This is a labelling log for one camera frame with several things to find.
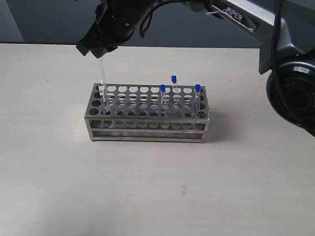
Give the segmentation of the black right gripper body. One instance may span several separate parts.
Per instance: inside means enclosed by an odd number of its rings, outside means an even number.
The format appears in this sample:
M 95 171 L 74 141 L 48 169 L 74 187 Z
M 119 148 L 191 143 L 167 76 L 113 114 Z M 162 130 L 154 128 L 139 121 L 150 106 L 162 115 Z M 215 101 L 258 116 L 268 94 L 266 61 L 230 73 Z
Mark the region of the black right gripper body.
M 129 41 L 154 4 L 155 0 L 107 0 L 106 10 L 96 22 L 101 45 L 118 46 Z

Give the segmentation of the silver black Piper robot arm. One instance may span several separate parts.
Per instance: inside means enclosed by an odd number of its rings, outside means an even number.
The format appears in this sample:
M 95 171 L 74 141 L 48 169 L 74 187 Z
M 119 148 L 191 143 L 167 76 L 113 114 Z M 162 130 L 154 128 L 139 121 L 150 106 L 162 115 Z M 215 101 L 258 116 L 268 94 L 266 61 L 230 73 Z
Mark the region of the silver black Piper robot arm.
M 167 0 L 102 0 L 76 44 L 103 57 L 148 30 Z M 312 0 L 184 0 L 182 5 L 226 20 L 259 42 L 259 73 L 270 72 L 267 97 L 286 121 L 315 133 L 315 3 Z

